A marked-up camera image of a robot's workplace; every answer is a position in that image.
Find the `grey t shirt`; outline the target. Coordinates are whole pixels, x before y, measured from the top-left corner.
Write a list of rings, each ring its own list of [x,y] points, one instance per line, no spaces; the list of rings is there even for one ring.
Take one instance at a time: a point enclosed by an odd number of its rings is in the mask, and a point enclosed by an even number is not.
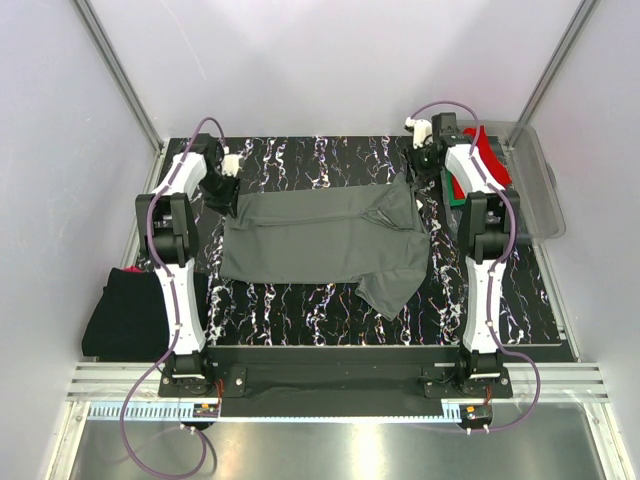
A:
[[[430,237],[411,184],[240,196],[225,221],[222,277],[256,284],[352,284],[395,318],[426,278]]]

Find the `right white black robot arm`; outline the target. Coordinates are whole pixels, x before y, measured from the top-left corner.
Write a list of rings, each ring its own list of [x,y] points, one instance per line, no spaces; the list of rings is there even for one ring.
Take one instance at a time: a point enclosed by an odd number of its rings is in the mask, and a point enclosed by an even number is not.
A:
[[[447,172],[465,194],[457,243],[468,275],[467,320],[453,372],[445,380],[462,395],[485,397],[504,381],[500,301],[517,237],[519,195],[482,158],[481,127],[466,135],[456,114],[447,112],[431,120],[410,116],[405,129],[412,135],[406,155],[414,177]]]

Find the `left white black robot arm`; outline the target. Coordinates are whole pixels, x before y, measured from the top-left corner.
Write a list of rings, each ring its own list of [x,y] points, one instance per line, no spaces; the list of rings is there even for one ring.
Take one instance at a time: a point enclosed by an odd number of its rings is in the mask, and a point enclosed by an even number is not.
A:
[[[174,156],[158,186],[135,200],[141,254],[159,280],[168,325],[162,382],[181,395],[204,397],[222,387],[205,352],[198,311],[195,261],[200,246],[191,200],[200,190],[210,209],[235,217],[242,162],[223,139],[197,134]]]

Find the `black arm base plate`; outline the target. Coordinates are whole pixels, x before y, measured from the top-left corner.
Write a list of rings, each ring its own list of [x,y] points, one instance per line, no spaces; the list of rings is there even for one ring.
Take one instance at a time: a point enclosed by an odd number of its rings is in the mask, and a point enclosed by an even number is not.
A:
[[[221,398],[226,419],[406,420],[442,413],[439,400],[426,397],[422,375],[437,364],[452,366],[458,353],[451,346],[211,347],[222,393],[166,379],[158,387],[162,397]]]

